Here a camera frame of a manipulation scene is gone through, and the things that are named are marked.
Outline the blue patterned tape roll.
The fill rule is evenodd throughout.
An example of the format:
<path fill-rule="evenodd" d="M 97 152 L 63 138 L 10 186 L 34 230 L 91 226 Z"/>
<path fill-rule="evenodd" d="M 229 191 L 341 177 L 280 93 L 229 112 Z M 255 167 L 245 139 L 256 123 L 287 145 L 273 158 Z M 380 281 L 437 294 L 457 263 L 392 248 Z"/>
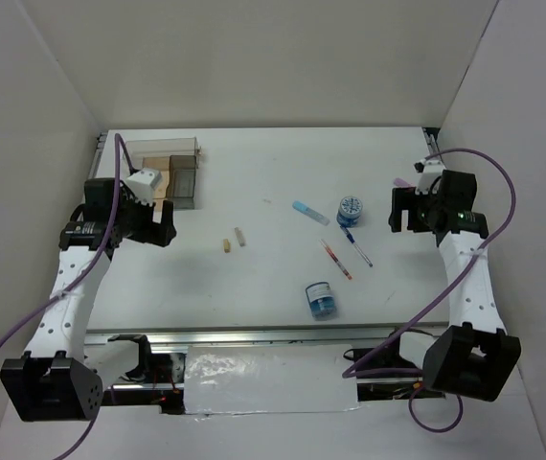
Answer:
<path fill-rule="evenodd" d="M 348 195 L 340 200 L 336 221 L 346 228 L 355 227 L 363 212 L 363 202 L 356 196 Z"/>

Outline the blue highlighter pen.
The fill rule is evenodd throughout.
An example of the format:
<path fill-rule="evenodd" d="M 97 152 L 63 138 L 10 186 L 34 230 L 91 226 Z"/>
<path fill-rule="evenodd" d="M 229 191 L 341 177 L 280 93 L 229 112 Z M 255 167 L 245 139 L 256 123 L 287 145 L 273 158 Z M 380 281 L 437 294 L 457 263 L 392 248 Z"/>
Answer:
<path fill-rule="evenodd" d="M 303 214 L 304 216 L 310 219 L 313 219 L 324 226 L 327 226 L 330 224 L 330 220 L 327 217 L 315 211 L 314 209 L 310 208 L 309 206 L 305 205 L 305 203 L 301 201 L 294 201 L 292 203 L 292 208 L 298 211 L 299 213 Z"/>

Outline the blue labelled tape roll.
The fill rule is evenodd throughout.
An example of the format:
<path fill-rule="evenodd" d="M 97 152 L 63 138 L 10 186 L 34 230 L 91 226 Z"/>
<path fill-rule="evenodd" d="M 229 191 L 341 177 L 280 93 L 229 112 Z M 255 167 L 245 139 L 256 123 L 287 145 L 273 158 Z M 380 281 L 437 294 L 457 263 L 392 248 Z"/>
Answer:
<path fill-rule="evenodd" d="M 333 318 L 337 307 L 328 282 L 317 282 L 305 288 L 307 303 L 312 317 L 316 320 Z"/>

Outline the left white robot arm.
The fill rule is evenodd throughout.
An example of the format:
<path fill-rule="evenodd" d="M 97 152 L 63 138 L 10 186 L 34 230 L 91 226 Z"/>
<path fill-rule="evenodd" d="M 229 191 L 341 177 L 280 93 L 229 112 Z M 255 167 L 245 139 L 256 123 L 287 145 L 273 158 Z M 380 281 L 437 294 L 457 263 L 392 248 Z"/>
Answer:
<path fill-rule="evenodd" d="M 161 181 L 161 173 L 143 169 L 127 180 L 85 182 L 84 202 L 59 237 L 54 302 L 22 357 L 5 360 L 0 371 L 22 421 L 91 421 L 120 377 L 143 382 L 154 374 L 156 360 L 142 334 L 116 334 L 96 353 L 84 347 L 99 287 L 121 242 L 166 247 L 176 235 L 170 201 L 163 201 L 161 219 L 153 218 Z"/>

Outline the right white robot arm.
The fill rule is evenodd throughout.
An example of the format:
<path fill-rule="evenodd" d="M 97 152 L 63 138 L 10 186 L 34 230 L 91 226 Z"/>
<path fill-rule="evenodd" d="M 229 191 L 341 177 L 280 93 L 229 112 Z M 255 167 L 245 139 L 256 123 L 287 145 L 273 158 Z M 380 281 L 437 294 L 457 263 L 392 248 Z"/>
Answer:
<path fill-rule="evenodd" d="M 415 188 L 395 188 L 389 224 L 434 235 L 444 261 L 449 322 L 432 338 L 405 332 L 388 348 L 384 363 L 396 376 L 422 371 L 431 390 L 485 402 L 495 401 L 521 354 L 495 305 L 489 276 L 487 219 L 472 210 L 477 181 L 472 173 L 454 172 L 428 162 L 417 168 Z"/>

